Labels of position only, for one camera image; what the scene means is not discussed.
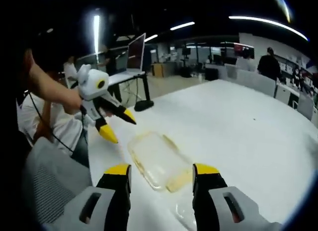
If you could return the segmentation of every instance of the black cable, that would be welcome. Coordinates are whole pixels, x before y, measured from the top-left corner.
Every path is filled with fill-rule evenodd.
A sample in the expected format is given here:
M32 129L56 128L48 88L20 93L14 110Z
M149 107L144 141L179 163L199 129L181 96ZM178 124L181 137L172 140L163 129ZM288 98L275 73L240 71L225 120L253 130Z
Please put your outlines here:
M82 129L81 129L81 133L82 133L84 131L84 113L83 112L81 113L81 125L82 125ZM84 134L84 139L85 139L86 144L88 145L85 134Z
M126 87L123 89L123 91L124 91L125 89L128 89L128 91L130 91L130 85L131 85L133 82L134 82L133 80L132 80L132 81L128 81L128 82L127 82L127 85L126 85ZM130 100L130 98L131 98L131 95L132 95L132 93L129 93L129 96L128 96L128 98L127 98L127 101L126 101L125 105L128 104L128 102L129 102L129 100Z
M42 115L40 114L38 108L37 108L36 105L35 105L35 102L34 102L34 100L33 100L33 98L32 98L31 93L30 93L29 91L28 91L28 93L29 93L29 95L30 95L30 98L31 98L31 100L32 100L32 103L33 103L33 106L34 106L36 112L38 113L40 119L42 120L42 123L45 124L45 126L47 126L47 127L50 129L50 132L51 132L52 136L53 136L56 140L58 140L64 147L66 147L70 152L73 153L74 151L71 150L68 146L66 146L57 136L55 136L55 134L53 133L51 127L50 127L48 124L45 123L45 121L44 121L43 118L42 118Z

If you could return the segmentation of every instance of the ceiling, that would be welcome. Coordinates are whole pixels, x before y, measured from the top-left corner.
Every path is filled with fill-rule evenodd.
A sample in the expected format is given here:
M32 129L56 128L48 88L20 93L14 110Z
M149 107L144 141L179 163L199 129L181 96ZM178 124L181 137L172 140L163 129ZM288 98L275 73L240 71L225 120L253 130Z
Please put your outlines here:
M151 43L174 41L207 35L237 35L253 33L291 45L310 57L315 57L318 45L312 8L313 0L285 0L293 11L289 24L274 0L36 0L32 8L32 29L42 45L54 46L57 52L68 51L77 57L91 54L93 48L92 17L101 15L102 42L113 46L127 45L116 42L119 36L159 36ZM275 26L259 22L233 21L230 15L268 18L299 30L301 37ZM176 31L173 26L194 21L195 25Z

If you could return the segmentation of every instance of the white table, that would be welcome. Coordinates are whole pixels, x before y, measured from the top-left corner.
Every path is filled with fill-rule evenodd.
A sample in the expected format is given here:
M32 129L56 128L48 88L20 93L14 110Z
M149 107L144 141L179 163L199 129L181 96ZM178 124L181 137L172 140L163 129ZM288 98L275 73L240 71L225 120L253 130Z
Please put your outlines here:
M134 79L136 77L140 77L144 75L144 71L139 71L139 72L129 72L129 71L124 71L117 73L115 75L112 75L109 77L109 85L114 85L117 83L122 83L131 79Z
M141 78L143 80L146 100L150 100L147 74L145 71L135 71L135 72L124 71L124 72L120 72L115 75L112 75L109 77L109 86L118 84L118 83L123 83L123 82L129 81L132 79L137 79L137 78Z
M195 162L219 169L259 205L269 221L284 223L293 213L314 175L317 128L297 111L265 94L216 80L154 99L155 106L134 113L137 125L107 119L119 144L88 130L91 177L122 160L132 165L129 231L186 230L173 216L162 194L140 175L127 143L146 131L168 135ZM118 152L122 147L123 158Z

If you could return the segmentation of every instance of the standing person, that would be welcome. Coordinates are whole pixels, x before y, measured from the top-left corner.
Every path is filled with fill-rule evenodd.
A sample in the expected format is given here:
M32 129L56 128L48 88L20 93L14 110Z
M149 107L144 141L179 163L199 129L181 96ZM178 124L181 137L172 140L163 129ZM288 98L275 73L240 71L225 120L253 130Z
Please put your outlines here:
M249 49L243 50L242 57L238 57L236 66L245 71L255 71L255 66L251 60Z
M207 60L205 61L206 64L212 64L212 57L208 56Z
M109 74L109 76L112 76L116 74L117 68L116 68L116 58L114 53L108 49L107 46L103 45L102 50L104 52L105 61L102 63L99 63L98 66L106 66L106 72ZM108 87L108 91L111 95L115 95L116 99L121 102L121 95L120 95L120 88L119 84L114 84L110 87Z
M301 88L302 76L301 76L301 72L300 72L298 66L296 66L294 71L293 71L292 83L293 83L293 86L295 86L299 89Z
M257 70L261 75L276 81L281 78L280 66L274 57L274 50L270 47L267 48L267 55L262 56L259 60Z
M72 85L78 80L77 70L74 65L74 56L70 56L64 63L64 73L66 84L68 88L71 88Z

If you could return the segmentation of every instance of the transparent plastic container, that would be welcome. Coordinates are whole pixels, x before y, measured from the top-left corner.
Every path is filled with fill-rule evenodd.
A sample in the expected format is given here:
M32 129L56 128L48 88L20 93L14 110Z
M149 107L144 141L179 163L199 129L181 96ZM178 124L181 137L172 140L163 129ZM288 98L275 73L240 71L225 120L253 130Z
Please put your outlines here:
M140 173L154 190L171 193L192 182L192 162L166 135L148 132L128 144Z
M179 222L189 231L196 231L194 210L192 208L192 185L186 185L172 199L171 210Z

